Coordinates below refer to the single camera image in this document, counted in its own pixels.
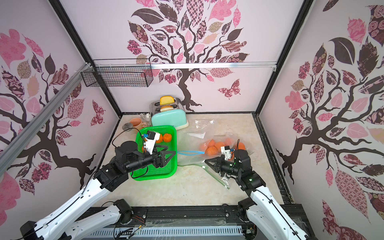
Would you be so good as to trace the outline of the orange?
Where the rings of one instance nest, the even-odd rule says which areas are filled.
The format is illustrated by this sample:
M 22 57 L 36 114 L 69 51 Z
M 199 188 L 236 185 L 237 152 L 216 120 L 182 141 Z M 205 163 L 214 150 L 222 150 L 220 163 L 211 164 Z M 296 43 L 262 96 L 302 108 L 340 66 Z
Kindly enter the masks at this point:
M 163 142 L 163 135 L 160 134 L 159 139 L 156 140 L 156 143 L 157 143 L 157 144 L 160 144 L 160 143 L 162 143 L 162 142 Z
M 164 134 L 163 135 L 163 141 L 165 143 L 170 143 L 173 139 L 173 136 L 171 134 Z

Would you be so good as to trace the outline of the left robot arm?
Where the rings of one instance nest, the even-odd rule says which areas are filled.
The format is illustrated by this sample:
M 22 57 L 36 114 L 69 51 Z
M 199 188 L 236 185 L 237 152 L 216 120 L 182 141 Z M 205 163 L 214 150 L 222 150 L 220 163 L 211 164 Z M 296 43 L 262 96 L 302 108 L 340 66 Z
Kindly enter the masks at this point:
M 112 193 L 129 179 L 130 173 L 148 167 L 165 167 L 177 154 L 168 146 L 152 143 L 149 152 L 139 152 L 138 144 L 127 141 L 115 149 L 115 157 L 98 170 L 87 185 L 45 218 L 21 226 L 23 240 L 77 240 L 100 228 L 115 223 L 127 224 L 133 210 L 125 200 L 81 221 L 79 217 L 96 202 Z

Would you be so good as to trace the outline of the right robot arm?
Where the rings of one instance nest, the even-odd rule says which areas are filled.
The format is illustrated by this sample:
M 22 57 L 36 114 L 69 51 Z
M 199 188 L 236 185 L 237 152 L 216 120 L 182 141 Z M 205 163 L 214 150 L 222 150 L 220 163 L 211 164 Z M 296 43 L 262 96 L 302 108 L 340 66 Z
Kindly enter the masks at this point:
M 234 150 L 234 161 L 227 155 L 205 160 L 205 164 L 222 177 L 233 178 L 248 197 L 238 202 L 242 220 L 251 222 L 268 240 L 310 240 L 285 210 L 277 203 L 265 181 L 251 166 L 246 150 Z

